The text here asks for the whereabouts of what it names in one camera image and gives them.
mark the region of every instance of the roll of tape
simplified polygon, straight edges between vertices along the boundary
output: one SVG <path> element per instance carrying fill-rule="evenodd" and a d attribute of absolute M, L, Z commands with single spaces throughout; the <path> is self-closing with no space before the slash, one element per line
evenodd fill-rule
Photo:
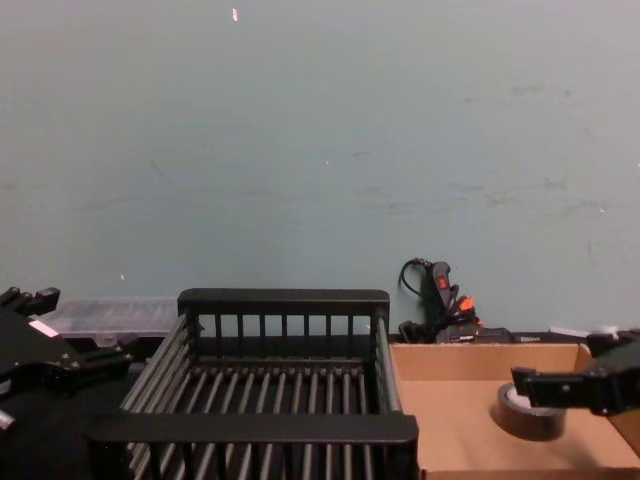
<path fill-rule="evenodd" d="M 555 440 L 564 432 L 566 410 L 532 407 L 518 395 L 512 383 L 498 389 L 496 423 L 506 432 L 525 440 Z"/>

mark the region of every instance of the open cardboard box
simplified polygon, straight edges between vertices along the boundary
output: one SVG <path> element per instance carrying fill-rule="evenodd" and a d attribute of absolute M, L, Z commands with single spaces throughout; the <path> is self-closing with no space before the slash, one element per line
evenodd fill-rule
<path fill-rule="evenodd" d="M 493 421 L 511 367 L 581 371 L 577 345 L 392 345 L 402 410 L 420 427 L 418 463 L 427 480 L 640 479 L 640 415 L 611 419 L 567 412 L 557 440 L 514 437 Z"/>

